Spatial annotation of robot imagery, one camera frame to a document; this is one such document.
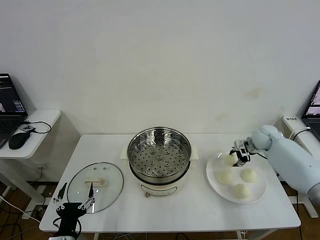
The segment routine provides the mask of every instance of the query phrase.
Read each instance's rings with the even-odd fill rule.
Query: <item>white plate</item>
[[[222,184],[218,181],[219,172],[230,169],[233,181],[230,185]],[[257,182],[249,183],[244,181],[240,173],[244,169],[255,169],[257,173]],[[259,201],[267,190],[267,181],[264,172],[261,170],[257,162],[251,160],[241,167],[225,166],[224,154],[219,153],[216,157],[210,159],[206,165],[206,176],[213,189],[225,199],[237,204],[252,204]],[[237,184],[245,184],[251,189],[251,197],[240,199],[233,193],[233,188]]]

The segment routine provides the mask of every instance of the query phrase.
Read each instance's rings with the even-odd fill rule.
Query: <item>cooker handle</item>
[[[129,160],[127,157],[127,150],[128,150],[128,146],[124,146],[122,148],[121,155],[120,155],[120,159],[122,160],[122,163],[124,165],[128,165],[128,163],[129,163]]]
[[[199,160],[198,149],[195,146],[191,146],[191,156],[190,156],[190,168],[197,167],[197,160]]]

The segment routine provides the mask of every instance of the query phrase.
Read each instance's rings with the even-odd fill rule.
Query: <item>cable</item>
[[[300,128],[295,129],[294,131],[292,131],[292,133],[290,134],[290,136],[289,136],[288,139],[290,140],[291,137],[293,136],[293,134],[295,134],[295,132],[296,132],[297,130],[303,130],[303,129],[310,129],[310,127],[307,126],[307,127],[300,127]]]
[[[128,239],[128,235],[131,235],[132,233],[127,233],[127,234],[123,234],[123,233],[118,233],[117,235],[115,235],[115,237],[113,238],[113,240],[116,240],[116,239],[119,239],[119,238],[122,238],[122,237],[126,237],[126,239]]]
[[[302,131],[298,132],[298,133],[293,137],[292,141],[295,141],[296,137],[297,137],[300,133],[303,133],[303,132],[305,132],[305,131],[311,131],[311,129],[309,128],[309,129],[305,129],[305,130],[302,130]]]
[[[78,235],[76,236],[75,240],[78,239],[78,237],[80,236],[81,234],[81,230],[82,230],[82,226],[81,226],[81,222],[79,221],[79,219],[77,220],[78,224],[79,224],[79,232],[78,232]]]
[[[240,231],[240,234],[243,235],[244,239],[246,239],[246,234],[248,233],[247,230],[244,230],[244,231]]]
[[[13,224],[13,229],[12,229],[11,238],[14,238],[15,229],[16,229],[16,226],[18,226],[18,227],[19,227],[19,232],[20,232],[18,235],[20,235],[21,240],[24,240],[23,235],[22,235],[21,226],[20,226],[20,224],[17,223],[19,218],[20,218],[20,216],[18,216],[18,217],[16,218],[16,220],[15,220],[15,222],[14,222],[14,224]]]
[[[60,219],[61,219],[61,217],[57,217],[55,220],[53,220],[53,222],[52,222],[53,226],[59,228],[59,225],[56,224],[56,221],[58,221],[58,220],[60,220]]]
[[[0,228],[2,228],[3,226],[5,226],[5,227],[6,227],[6,226],[12,226],[12,225],[15,225],[15,224],[14,224],[14,223],[3,224],[3,225],[1,225],[1,226],[0,226]]]
[[[177,235],[175,236],[175,240],[178,240],[179,234],[182,234],[187,240],[190,240],[183,232],[178,232]]]
[[[48,131],[36,131],[36,130],[32,130],[32,131],[31,131],[32,133],[36,133],[36,134],[47,134],[47,133],[51,132],[51,129],[52,129],[51,126],[50,126],[48,123],[44,122],[44,121],[23,121],[21,124],[39,124],[39,123],[47,125],[47,126],[49,127],[49,130],[48,130]]]
[[[256,153],[256,154],[258,154],[260,157],[262,157],[262,158],[264,158],[264,159],[268,159],[267,157],[265,157],[265,156],[263,156],[263,155],[261,155],[260,153]]]
[[[300,216],[299,216],[299,201],[298,201],[298,191],[296,191],[296,214],[298,215],[298,218],[300,219]],[[301,229],[301,224],[299,226],[299,232],[300,232],[300,239],[301,240],[304,240],[303,237],[302,237],[302,229]]]
[[[30,185],[33,184],[35,181],[38,181],[39,179],[42,178],[42,175],[43,175],[44,171],[43,169],[41,168],[41,174],[40,174],[40,177],[38,177],[36,180],[32,181],[31,183],[29,183]]]
[[[42,203],[42,205],[40,206],[40,208],[42,208],[42,207],[45,205],[45,201],[46,201],[46,198],[44,198],[43,203]],[[39,212],[39,211],[40,211],[40,208],[39,208],[38,210],[25,211],[24,213]],[[2,211],[6,212],[6,213],[9,213],[9,214],[21,214],[21,212],[7,211],[7,210],[5,210],[4,208],[2,208],[1,206],[0,206],[0,209],[1,209]]]
[[[38,227],[38,226],[30,227],[30,228],[28,228],[27,230],[24,230],[24,231],[18,233],[17,235],[14,235],[14,236],[12,236],[12,237],[9,237],[9,238],[7,238],[7,239],[5,239],[5,240],[12,239],[12,238],[14,238],[14,237],[16,237],[16,236],[18,236],[18,235],[20,235],[20,234],[23,234],[23,233],[26,232],[26,231],[29,231],[29,230],[34,229],[34,228],[37,228],[37,227]]]
[[[0,235],[2,234],[2,232],[3,232],[4,229],[5,229],[5,227],[7,226],[7,223],[8,223],[9,217],[10,217],[10,213],[11,213],[11,207],[9,206],[9,214],[8,214],[8,217],[6,218],[5,223],[0,226],[0,228],[2,227],[2,229],[1,229],[1,231],[0,231]]]
[[[8,186],[5,186],[4,189],[1,189],[1,190],[0,190],[0,193],[4,192],[4,191],[7,189],[7,187],[8,187]]]
[[[115,238],[114,236],[103,236],[102,234],[101,234],[101,236],[103,239],[114,239]]]
[[[15,209],[18,209],[20,212],[26,214],[24,211],[22,211],[20,208],[18,208],[17,206],[12,205],[10,202],[8,202],[2,195],[0,195],[0,198],[2,198],[3,201],[5,201],[7,204],[9,204],[10,206],[14,207]],[[38,219],[33,218],[32,216],[29,216],[29,218],[37,221],[38,223],[40,223],[40,221]]]

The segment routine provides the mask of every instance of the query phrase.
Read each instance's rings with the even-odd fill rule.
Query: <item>glass lid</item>
[[[67,189],[68,201],[84,203],[88,199],[91,183],[95,203],[88,214],[100,212],[117,200],[124,185],[124,177],[120,169],[111,163],[88,165],[71,180]]]

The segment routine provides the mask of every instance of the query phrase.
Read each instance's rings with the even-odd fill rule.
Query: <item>laptop screen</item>
[[[0,75],[0,115],[23,114],[25,109],[8,74]]]
[[[320,81],[312,95],[312,98],[306,108],[303,117],[320,118]]]

